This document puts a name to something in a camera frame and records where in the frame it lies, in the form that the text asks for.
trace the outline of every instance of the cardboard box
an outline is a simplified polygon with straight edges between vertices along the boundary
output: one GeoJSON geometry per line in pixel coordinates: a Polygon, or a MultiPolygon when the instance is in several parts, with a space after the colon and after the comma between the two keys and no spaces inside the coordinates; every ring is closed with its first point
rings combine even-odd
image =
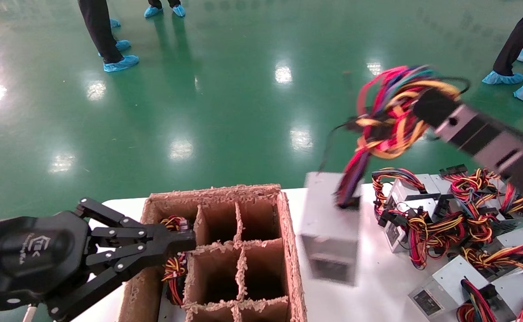
{"type": "MultiPolygon", "coordinates": [[[[186,322],[307,322],[286,194],[279,185],[152,194],[141,222],[170,215],[194,223],[186,322]]],[[[163,274],[147,268],[125,288],[119,322],[156,322],[163,274]]]]}

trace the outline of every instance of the robotic arm link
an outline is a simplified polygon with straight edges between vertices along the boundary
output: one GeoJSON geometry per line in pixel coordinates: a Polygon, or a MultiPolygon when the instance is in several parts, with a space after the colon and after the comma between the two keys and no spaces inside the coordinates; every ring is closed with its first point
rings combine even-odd
{"type": "MultiPolygon", "coordinates": [[[[523,133],[433,89],[413,112],[523,192],[523,133]]],[[[143,225],[88,198],[72,212],[0,220],[0,310],[42,302],[54,320],[68,322],[145,267],[195,247],[192,231],[143,225]],[[85,218],[108,228],[90,229],[85,218]]]]}

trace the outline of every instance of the silver power supply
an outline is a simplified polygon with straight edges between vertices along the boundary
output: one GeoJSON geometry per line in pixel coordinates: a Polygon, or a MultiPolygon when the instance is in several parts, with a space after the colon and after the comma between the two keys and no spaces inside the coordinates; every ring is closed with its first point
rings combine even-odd
{"type": "Polygon", "coordinates": [[[413,303],[427,319],[433,320],[446,312],[459,308],[468,296],[460,281],[468,279],[478,289],[488,281],[462,256],[456,256],[409,294],[413,303]]]}
{"type": "MultiPolygon", "coordinates": [[[[355,285],[359,210],[340,209],[335,191],[343,174],[308,173],[300,235],[314,279],[355,285]]],[[[360,196],[360,185],[354,196],[360,196]]]]}
{"type": "MultiPolygon", "coordinates": [[[[434,199],[418,199],[403,201],[396,204],[396,208],[402,212],[406,212],[409,208],[418,209],[420,206],[423,210],[428,212],[429,216],[434,214],[434,210],[437,206],[437,202],[434,199]]],[[[395,226],[392,222],[388,222],[384,227],[384,236],[388,241],[388,246],[393,253],[407,253],[409,248],[409,241],[406,238],[405,231],[398,226],[395,226]]]]}
{"type": "Polygon", "coordinates": [[[403,201],[427,198],[439,199],[441,193],[430,176],[427,174],[418,174],[416,176],[418,180],[423,183],[423,185],[425,185],[425,194],[422,194],[415,187],[409,185],[408,183],[397,179],[392,184],[391,192],[388,194],[387,204],[389,205],[393,202],[394,204],[397,204],[403,201]]]}
{"type": "Polygon", "coordinates": [[[488,300],[497,322],[511,322],[523,309],[523,273],[500,277],[492,282],[497,296],[488,300]]]}

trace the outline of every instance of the logo on robotic arm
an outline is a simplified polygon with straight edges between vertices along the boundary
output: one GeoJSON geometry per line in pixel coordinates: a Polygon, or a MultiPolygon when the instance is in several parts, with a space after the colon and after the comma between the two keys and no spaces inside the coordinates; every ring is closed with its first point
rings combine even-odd
{"type": "Polygon", "coordinates": [[[22,265],[25,263],[25,259],[27,258],[27,255],[30,254],[31,258],[33,257],[41,257],[41,251],[47,250],[49,247],[49,242],[51,242],[51,238],[47,236],[39,236],[35,237],[34,233],[30,233],[27,238],[25,238],[25,242],[23,243],[20,251],[19,256],[19,264],[22,265]]]}

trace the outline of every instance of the epoxy floor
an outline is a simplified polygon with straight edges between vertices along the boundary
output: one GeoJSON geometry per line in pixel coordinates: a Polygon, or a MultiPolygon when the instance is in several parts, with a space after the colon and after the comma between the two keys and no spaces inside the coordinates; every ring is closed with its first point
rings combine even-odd
{"type": "MultiPolygon", "coordinates": [[[[146,20],[109,0],[136,67],[107,74],[74,0],[0,0],[0,218],[238,183],[301,187],[331,128],[381,70],[431,64],[473,86],[464,99],[523,130],[517,85],[480,80],[523,0],[184,0],[186,18],[146,20]]],[[[523,72],[516,63],[515,71],[523,72]]],[[[325,168],[356,137],[339,133],[325,168]]],[[[394,161],[435,173],[476,164],[439,141],[394,161]]],[[[0,314],[18,322],[24,308],[0,314]]],[[[44,309],[35,322],[47,322],[44,309]]]]}

